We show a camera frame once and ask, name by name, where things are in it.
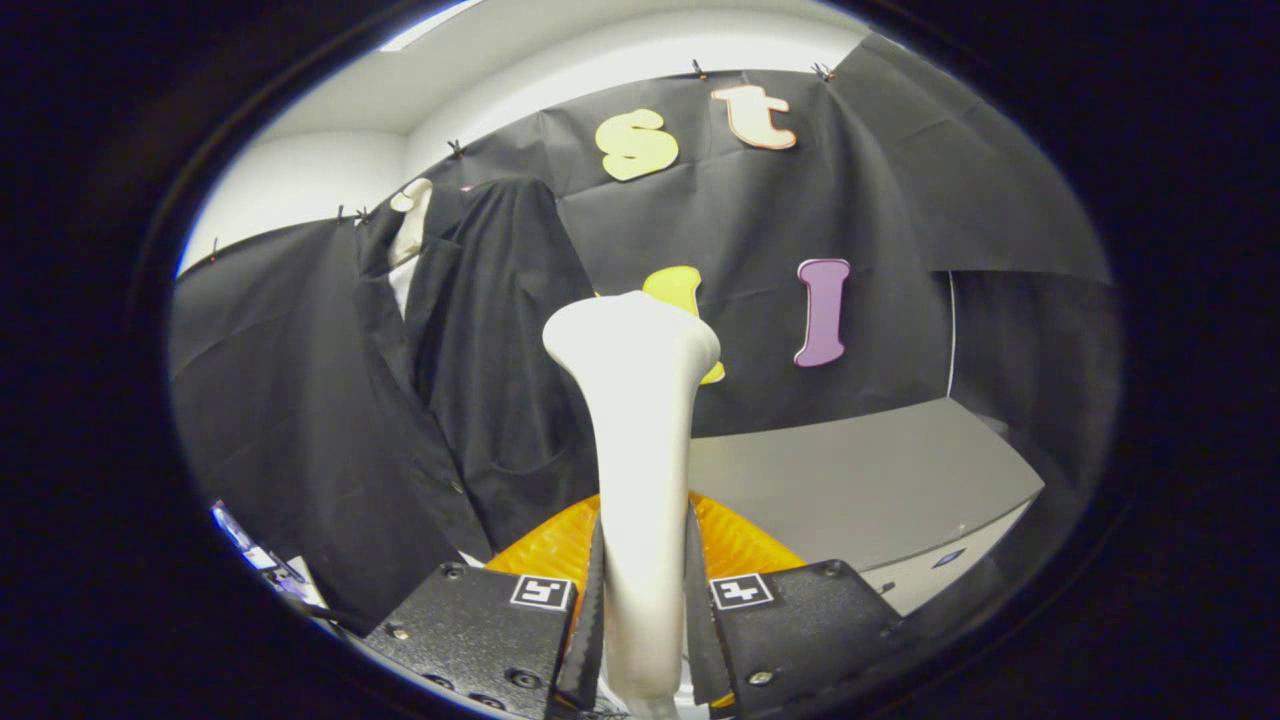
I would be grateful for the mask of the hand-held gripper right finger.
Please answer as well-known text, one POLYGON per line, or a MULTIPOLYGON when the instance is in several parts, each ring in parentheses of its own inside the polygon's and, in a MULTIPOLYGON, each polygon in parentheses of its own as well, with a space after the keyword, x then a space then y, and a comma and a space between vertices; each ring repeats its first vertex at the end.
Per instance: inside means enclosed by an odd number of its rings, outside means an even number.
POLYGON ((792 717, 874 688, 908 625, 845 561, 805 562, 722 503, 691 495, 685 662, 714 717, 792 717))

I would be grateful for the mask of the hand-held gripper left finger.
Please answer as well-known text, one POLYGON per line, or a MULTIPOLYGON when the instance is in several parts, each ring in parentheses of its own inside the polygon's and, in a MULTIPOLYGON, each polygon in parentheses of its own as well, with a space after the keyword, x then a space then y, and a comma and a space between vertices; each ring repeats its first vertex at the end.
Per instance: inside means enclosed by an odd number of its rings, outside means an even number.
POLYGON ((556 514, 488 565, 442 564, 365 644, 460 697, 526 719, 598 719, 600 500, 556 514))

